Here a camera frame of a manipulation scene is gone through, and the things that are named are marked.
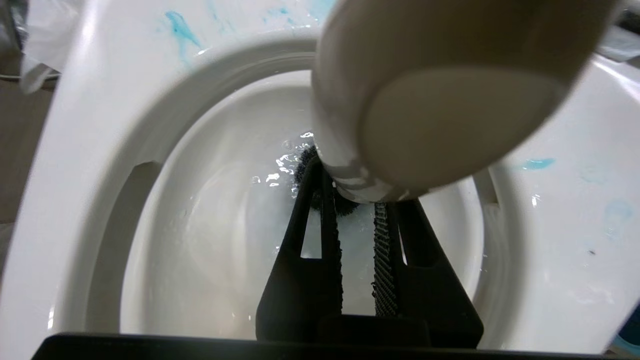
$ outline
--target toilet bowl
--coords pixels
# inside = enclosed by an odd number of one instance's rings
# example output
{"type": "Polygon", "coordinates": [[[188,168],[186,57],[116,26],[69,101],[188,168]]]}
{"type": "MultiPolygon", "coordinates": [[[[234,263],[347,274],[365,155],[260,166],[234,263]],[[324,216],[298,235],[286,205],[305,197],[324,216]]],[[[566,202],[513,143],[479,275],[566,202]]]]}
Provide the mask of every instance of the toilet bowl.
{"type": "MultiPolygon", "coordinates": [[[[0,358],[67,331],[253,338],[329,8],[87,2],[4,270],[0,358]]],[[[421,199],[481,348],[598,353],[640,299],[639,84],[595,56],[528,141],[421,199]]],[[[339,224],[348,313],[372,311],[371,216],[339,224]]]]}

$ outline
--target toilet seat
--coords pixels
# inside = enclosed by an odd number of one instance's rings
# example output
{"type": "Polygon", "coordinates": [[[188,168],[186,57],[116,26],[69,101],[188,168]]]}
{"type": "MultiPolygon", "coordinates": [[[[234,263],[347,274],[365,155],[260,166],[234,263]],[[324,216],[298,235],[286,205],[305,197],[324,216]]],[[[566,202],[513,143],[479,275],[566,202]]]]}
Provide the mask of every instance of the toilet seat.
{"type": "MultiPolygon", "coordinates": [[[[312,53],[326,3],[87,1],[4,270],[0,358],[29,358],[48,335],[87,330],[92,270],[130,173],[163,164],[198,115],[220,100],[189,91],[172,109],[158,99],[200,84],[192,73],[228,54],[312,53]]],[[[226,64],[235,65],[241,76],[242,64],[226,64]]],[[[495,199],[488,192],[487,237],[509,238],[493,242],[492,251],[513,255],[521,267],[483,267],[497,273],[481,276],[476,295],[476,306],[494,319],[483,319],[486,330],[497,334],[484,347],[599,352],[640,298],[633,181],[640,176],[633,138],[639,81],[637,69],[594,57],[554,118],[491,167],[499,206],[489,205],[495,199]],[[517,271],[507,276],[504,269],[517,271]],[[500,304],[483,301],[496,291],[516,304],[508,318],[499,316],[500,304]]]]}

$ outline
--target black bristles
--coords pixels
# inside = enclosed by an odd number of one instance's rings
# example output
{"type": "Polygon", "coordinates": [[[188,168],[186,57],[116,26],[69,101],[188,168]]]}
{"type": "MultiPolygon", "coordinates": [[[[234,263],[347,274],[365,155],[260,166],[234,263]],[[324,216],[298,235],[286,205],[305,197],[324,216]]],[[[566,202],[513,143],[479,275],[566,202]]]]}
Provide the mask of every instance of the black bristles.
{"type": "MultiPolygon", "coordinates": [[[[300,163],[296,167],[296,171],[294,173],[294,180],[296,184],[300,184],[302,181],[302,175],[305,173],[305,169],[309,161],[318,156],[317,150],[315,146],[306,148],[302,154],[300,154],[300,163]]],[[[333,196],[335,198],[335,213],[339,217],[344,217],[352,213],[357,207],[358,203],[347,200],[343,198],[338,191],[333,188],[333,196]]],[[[314,196],[311,200],[311,208],[315,210],[320,210],[322,205],[322,199],[320,198],[320,194],[318,192],[314,193],[314,196]]]]}

